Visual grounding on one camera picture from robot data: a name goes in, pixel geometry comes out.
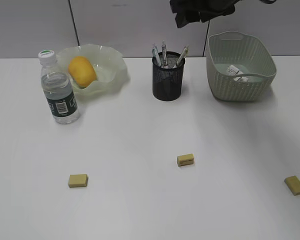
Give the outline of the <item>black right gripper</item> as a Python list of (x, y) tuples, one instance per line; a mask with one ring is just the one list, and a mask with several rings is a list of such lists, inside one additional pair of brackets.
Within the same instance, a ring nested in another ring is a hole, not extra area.
[(187, 24), (208, 22), (219, 16), (235, 12), (238, 0), (170, 0), (170, 8), (175, 16), (177, 28)]

